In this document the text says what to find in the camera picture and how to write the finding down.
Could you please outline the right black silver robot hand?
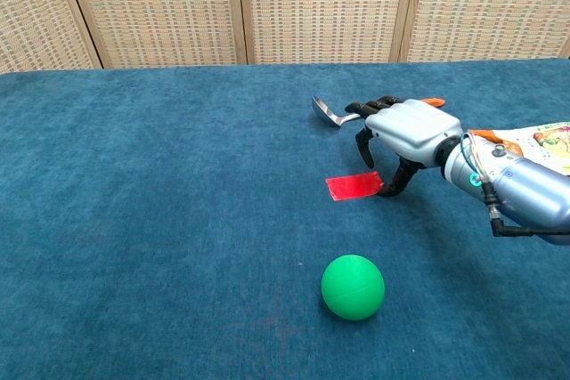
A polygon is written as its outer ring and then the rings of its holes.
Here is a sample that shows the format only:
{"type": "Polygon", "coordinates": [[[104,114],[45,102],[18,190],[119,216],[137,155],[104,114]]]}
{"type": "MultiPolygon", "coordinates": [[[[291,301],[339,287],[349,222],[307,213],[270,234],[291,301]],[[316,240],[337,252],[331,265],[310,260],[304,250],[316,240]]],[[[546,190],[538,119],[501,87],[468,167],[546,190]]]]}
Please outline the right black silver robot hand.
{"type": "Polygon", "coordinates": [[[357,148],[367,167],[374,167],[369,141],[376,138],[399,157],[399,166],[378,195],[391,198],[407,187],[420,169],[442,164],[440,148],[455,147],[462,135],[460,120],[422,100],[401,101],[384,97],[374,102],[352,102],[345,112],[364,119],[364,128],[355,136],[357,148]]]}

